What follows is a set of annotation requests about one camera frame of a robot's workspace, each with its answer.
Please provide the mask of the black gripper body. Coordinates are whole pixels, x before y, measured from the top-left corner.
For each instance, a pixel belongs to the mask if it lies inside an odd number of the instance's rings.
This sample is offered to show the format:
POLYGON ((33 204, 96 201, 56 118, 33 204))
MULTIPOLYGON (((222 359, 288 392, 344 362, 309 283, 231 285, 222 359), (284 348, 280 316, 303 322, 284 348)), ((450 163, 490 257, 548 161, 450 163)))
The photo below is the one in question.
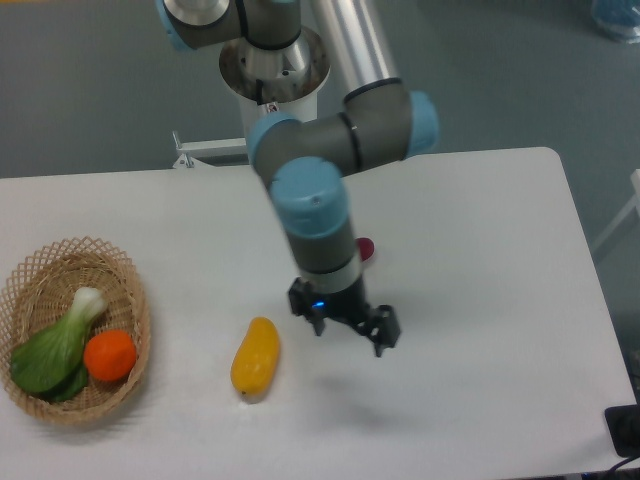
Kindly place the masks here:
POLYGON ((349 287, 338 292, 321 293, 314 286, 313 288, 325 298, 325 321, 333 320, 355 331, 356 322, 363 316, 365 305, 369 304, 363 277, 360 276, 349 287))

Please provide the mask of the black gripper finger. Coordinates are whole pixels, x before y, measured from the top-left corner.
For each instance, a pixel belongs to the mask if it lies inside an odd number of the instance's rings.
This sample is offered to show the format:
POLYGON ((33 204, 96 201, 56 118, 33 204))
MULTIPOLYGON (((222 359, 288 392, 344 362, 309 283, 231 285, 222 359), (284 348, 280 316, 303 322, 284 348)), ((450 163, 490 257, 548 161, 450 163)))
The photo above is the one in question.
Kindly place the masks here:
POLYGON ((299 277, 290 286, 288 299, 291 313, 303 317, 313 328, 314 334, 321 336, 325 329, 324 296, 317 293, 310 282, 299 277))
POLYGON ((355 331, 370 340, 376 357, 381 357, 386 349, 394 348, 401 335, 396 311, 386 304, 377 307, 366 304, 355 331))

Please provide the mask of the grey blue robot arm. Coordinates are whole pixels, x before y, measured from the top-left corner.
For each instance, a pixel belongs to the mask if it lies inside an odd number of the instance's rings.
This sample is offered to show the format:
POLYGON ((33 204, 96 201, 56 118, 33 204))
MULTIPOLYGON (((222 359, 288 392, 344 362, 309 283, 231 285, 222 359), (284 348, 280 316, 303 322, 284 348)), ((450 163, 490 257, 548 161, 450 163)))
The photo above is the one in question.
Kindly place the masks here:
POLYGON ((426 153, 439 121, 429 97, 404 86, 376 5, 316 1, 315 33, 302 25, 297 1, 156 7, 176 46, 222 45, 227 85, 256 105, 247 155, 299 271, 288 292, 293 314, 316 333, 327 320, 347 325, 377 353, 394 347, 401 333, 394 309, 366 298, 343 180, 426 153))

